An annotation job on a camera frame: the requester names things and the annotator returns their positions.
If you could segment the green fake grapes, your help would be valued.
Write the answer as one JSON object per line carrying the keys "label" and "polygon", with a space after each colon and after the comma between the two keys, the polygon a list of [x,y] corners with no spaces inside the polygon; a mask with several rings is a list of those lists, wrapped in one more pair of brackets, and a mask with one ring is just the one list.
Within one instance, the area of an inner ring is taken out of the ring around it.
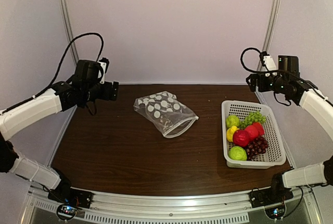
{"label": "green fake grapes", "polygon": [[258,122],[264,124],[266,122],[266,116],[262,115],[259,111],[250,112],[243,121],[240,122],[240,128],[244,129],[253,123]]}

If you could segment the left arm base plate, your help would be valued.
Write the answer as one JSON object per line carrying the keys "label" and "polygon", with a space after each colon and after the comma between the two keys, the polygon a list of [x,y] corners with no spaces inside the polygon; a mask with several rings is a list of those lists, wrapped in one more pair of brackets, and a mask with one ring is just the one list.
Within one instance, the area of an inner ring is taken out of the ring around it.
{"label": "left arm base plate", "polygon": [[47,198],[49,200],[57,201],[59,203],[67,204],[78,208],[89,209],[92,202],[93,193],[90,191],[78,190],[70,188],[69,194],[62,196],[56,190],[48,190]]}

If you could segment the purple fake grapes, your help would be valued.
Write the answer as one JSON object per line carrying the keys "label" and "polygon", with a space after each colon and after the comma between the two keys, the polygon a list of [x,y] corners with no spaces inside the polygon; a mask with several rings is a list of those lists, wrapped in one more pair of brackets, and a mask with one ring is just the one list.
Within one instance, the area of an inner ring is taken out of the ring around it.
{"label": "purple fake grapes", "polygon": [[247,160],[254,160],[258,155],[265,154],[267,148],[268,142],[264,137],[259,136],[258,138],[255,138],[245,148]]}

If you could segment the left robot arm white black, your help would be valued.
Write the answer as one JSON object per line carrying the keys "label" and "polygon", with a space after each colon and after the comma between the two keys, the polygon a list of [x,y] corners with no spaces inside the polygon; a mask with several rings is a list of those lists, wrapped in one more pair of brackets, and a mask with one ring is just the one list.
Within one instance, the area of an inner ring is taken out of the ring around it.
{"label": "left robot arm white black", "polygon": [[67,81],[51,84],[41,95],[1,111],[1,172],[13,173],[42,185],[60,201],[70,197],[71,182],[59,170],[46,167],[15,151],[10,139],[26,127],[73,107],[89,108],[96,100],[115,101],[118,82],[107,82],[109,60],[80,60]]}

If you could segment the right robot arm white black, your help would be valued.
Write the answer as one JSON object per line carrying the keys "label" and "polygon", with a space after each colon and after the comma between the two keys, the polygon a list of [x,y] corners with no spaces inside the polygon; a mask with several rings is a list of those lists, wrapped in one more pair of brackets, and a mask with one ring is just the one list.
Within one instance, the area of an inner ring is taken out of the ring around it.
{"label": "right robot arm white black", "polygon": [[[246,78],[250,91],[283,94],[286,101],[307,111],[332,138],[332,103],[311,81],[300,77],[298,57],[280,55],[278,68],[271,56],[264,56],[263,63],[267,70],[253,71]],[[280,198],[289,189],[306,185],[332,185],[332,158],[274,175],[271,194]]]}

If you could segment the yellow fake lemon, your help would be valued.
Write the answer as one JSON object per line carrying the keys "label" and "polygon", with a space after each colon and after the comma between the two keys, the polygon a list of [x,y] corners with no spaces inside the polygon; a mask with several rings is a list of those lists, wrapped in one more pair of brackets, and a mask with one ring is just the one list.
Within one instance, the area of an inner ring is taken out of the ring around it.
{"label": "yellow fake lemon", "polygon": [[238,131],[239,128],[237,126],[231,126],[230,128],[227,129],[226,131],[226,139],[228,142],[233,143],[233,135],[236,131]]}

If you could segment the red fake apple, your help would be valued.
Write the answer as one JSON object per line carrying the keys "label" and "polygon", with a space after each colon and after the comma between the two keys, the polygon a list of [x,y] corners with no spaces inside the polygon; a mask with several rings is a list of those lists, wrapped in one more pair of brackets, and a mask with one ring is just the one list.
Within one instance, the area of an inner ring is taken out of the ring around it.
{"label": "red fake apple", "polygon": [[252,125],[257,129],[259,136],[263,136],[265,134],[264,128],[259,122],[254,122]]}

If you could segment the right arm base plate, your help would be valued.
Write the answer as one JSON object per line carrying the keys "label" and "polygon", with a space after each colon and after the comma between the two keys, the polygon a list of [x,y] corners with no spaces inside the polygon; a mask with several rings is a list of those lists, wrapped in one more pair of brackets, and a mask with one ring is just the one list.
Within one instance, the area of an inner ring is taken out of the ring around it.
{"label": "right arm base plate", "polygon": [[286,200],[293,198],[291,190],[282,190],[281,192],[274,193],[272,188],[254,188],[249,193],[249,200],[252,208],[268,206],[273,204],[282,204]]}

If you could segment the green fake apple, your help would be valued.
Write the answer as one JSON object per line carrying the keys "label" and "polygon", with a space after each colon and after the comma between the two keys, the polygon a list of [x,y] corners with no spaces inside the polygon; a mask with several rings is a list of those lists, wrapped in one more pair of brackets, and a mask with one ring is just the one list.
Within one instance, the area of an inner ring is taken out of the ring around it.
{"label": "green fake apple", "polygon": [[246,161],[247,160],[247,153],[240,146],[232,147],[228,152],[228,156],[232,160],[239,160],[239,161]]}
{"label": "green fake apple", "polygon": [[239,127],[240,126],[240,119],[236,115],[229,115],[226,120],[227,128],[231,128],[233,126]]}

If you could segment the clear zip top bag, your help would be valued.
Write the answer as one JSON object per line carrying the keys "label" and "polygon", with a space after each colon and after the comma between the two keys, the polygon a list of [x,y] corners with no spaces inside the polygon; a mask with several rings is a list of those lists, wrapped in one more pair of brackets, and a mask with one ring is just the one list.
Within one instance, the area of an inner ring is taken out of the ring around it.
{"label": "clear zip top bag", "polygon": [[139,97],[135,100],[133,108],[152,122],[167,139],[184,134],[199,119],[192,109],[168,91]]}

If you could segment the pink fake peach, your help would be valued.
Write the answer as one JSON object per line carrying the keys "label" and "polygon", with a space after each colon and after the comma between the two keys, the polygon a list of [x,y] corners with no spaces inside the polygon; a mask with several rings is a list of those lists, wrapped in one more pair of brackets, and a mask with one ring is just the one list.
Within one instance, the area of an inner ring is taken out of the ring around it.
{"label": "pink fake peach", "polygon": [[251,141],[256,139],[259,136],[257,129],[253,125],[249,125],[245,128],[245,131],[248,133]]}

